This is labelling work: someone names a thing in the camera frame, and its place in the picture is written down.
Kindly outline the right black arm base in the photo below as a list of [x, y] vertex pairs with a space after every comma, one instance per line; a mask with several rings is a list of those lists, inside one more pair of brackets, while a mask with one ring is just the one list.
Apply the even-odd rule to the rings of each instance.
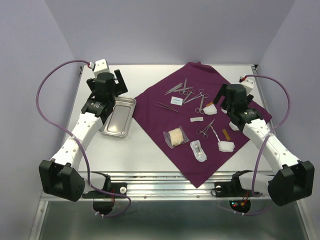
[[210, 191], [211, 195], [217, 198], [245, 197], [248, 190], [242, 188], [240, 176], [252, 173], [252, 170], [237, 171], [232, 175], [230, 181], [219, 181], [214, 183], [214, 188]]

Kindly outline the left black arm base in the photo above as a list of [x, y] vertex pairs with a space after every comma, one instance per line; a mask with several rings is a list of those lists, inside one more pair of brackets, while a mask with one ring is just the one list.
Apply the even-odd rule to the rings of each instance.
[[[90, 182], [99, 190], [118, 194], [118, 195], [126, 195], [128, 184], [126, 182], [114, 182], [111, 180], [111, 176], [107, 173], [93, 171], [90, 173]], [[113, 196], [109, 194], [105, 194], [92, 188], [88, 183], [87, 179], [85, 179], [85, 188], [83, 190], [82, 196], [83, 199], [124, 199], [124, 196]]]

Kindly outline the white blue label packet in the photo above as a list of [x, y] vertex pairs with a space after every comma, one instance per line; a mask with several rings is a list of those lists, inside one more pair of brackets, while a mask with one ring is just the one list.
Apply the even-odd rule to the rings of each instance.
[[183, 99], [179, 98], [179, 97], [172, 96], [171, 100], [170, 100], [170, 103], [172, 105], [182, 106], [183, 105]]

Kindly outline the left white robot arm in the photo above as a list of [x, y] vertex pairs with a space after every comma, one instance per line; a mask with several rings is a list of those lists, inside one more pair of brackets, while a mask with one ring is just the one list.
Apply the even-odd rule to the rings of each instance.
[[91, 94], [81, 109], [72, 131], [50, 159], [43, 160], [38, 169], [43, 191], [72, 202], [80, 199], [89, 186], [89, 179], [78, 173], [79, 164], [95, 134], [102, 128], [116, 105], [116, 97], [128, 89], [120, 70], [95, 73], [86, 81]]

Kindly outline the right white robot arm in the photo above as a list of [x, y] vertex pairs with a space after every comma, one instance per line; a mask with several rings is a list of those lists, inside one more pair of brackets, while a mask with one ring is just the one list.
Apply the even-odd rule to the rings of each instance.
[[309, 197], [313, 191], [315, 168], [310, 161], [301, 161], [292, 154], [268, 128], [263, 115], [250, 108], [253, 99], [241, 84], [223, 84], [214, 104], [221, 97], [221, 107], [227, 111], [230, 121], [262, 151], [273, 175], [243, 170], [232, 175], [230, 181], [216, 182], [216, 197], [242, 197], [264, 194], [270, 196], [277, 206]]

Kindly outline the thin steel tweezers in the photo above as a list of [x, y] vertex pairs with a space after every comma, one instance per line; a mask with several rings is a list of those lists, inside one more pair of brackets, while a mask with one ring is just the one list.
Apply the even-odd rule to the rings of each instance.
[[177, 113], [178, 113], [177, 110], [175, 110], [175, 109], [173, 109], [172, 107], [167, 106], [167, 105], [165, 105], [165, 104], [163, 104], [163, 103], [160, 103], [160, 102], [157, 102], [157, 103], [155, 104], [155, 106], [160, 107], [160, 108], [163, 108], [163, 109], [166, 109], [166, 110], [169, 110], [169, 111], [173, 111], [173, 112], [177, 112]]

